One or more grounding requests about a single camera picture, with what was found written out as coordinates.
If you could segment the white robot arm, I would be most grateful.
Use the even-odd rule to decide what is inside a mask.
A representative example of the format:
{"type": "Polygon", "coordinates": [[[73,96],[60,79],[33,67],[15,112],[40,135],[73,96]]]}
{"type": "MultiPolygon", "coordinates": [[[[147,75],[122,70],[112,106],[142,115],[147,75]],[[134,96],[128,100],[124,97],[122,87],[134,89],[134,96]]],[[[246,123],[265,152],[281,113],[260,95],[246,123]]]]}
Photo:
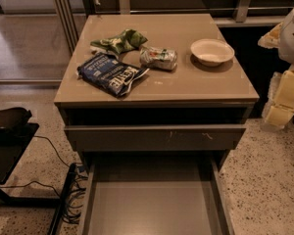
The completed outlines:
{"type": "Polygon", "coordinates": [[[283,73],[273,74],[269,99],[262,112],[268,128],[282,129],[294,117],[294,8],[281,23],[259,39],[258,45],[276,48],[279,59],[290,65],[283,73]]]}

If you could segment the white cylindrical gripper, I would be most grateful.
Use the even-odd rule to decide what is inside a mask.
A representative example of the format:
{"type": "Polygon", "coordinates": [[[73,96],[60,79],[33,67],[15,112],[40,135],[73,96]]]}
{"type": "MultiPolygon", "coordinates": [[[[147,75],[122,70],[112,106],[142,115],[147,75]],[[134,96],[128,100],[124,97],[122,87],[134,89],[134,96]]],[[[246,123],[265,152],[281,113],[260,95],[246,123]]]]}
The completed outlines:
{"type": "MultiPolygon", "coordinates": [[[[277,24],[259,39],[258,45],[267,49],[278,48],[281,28],[282,23],[277,24]]],[[[282,74],[273,101],[278,106],[287,109],[274,105],[265,105],[264,121],[267,124],[283,128],[294,116],[294,65],[291,65],[290,68],[282,74]]]]}

